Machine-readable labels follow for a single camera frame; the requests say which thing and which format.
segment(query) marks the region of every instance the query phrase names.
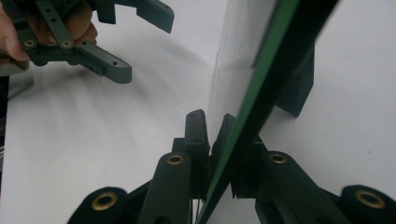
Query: white tabletop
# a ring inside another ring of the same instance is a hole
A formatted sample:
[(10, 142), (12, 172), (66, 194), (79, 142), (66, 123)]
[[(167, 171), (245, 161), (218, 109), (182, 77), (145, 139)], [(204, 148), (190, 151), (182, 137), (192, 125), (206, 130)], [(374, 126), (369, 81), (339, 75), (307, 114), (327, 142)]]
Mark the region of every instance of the white tabletop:
[[(99, 46), (133, 66), (130, 84), (66, 63), (12, 77), (0, 223), (65, 223), (96, 189), (139, 187), (183, 137), (186, 114), (208, 109), (226, 1), (164, 2), (176, 13), (170, 35), (127, 7), (117, 25), (95, 23)], [(396, 199), (394, 8), (342, 1), (318, 40), (301, 116), (276, 109), (261, 133), (337, 194), (363, 184)], [(257, 222), (241, 201), (221, 201), (211, 222)]]

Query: black bracket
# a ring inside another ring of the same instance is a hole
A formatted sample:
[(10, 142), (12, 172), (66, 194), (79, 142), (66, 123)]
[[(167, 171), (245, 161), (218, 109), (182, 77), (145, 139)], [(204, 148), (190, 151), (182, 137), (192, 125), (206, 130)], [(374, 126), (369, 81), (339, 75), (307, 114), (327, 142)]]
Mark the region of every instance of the black bracket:
[[(209, 156), (205, 113), (191, 112), (185, 137), (175, 138), (172, 152), (160, 158), (151, 181), (129, 194), (117, 188), (97, 190), (68, 223), (192, 223), (192, 200), (205, 200), (233, 122), (234, 117), (224, 117)], [(228, 183), (234, 197), (256, 199), (261, 223), (396, 223), (396, 202), (389, 196), (364, 186), (349, 186), (340, 197), (333, 195), (318, 187), (291, 156), (268, 151), (258, 136), (239, 159)]]
[[(132, 81), (132, 67), (125, 61), (97, 47), (89, 41), (76, 46), (68, 33), (64, 19), (68, 12), (82, 0), (1, 0), (3, 8), (12, 19), (18, 38), (33, 63), (43, 66), (48, 62), (65, 61), (71, 65), (81, 64), (101, 77), (116, 83)], [(172, 30), (175, 14), (172, 9), (157, 0), (91, 0), (97, 9), (99, 21), (116, 23), (115, 5), (136, 7), (139, 17), (156, 25), (167, 33)], [(58, 45), (40, 44), (25, 19), (27, 14), (40, 16), (52, 31)]]

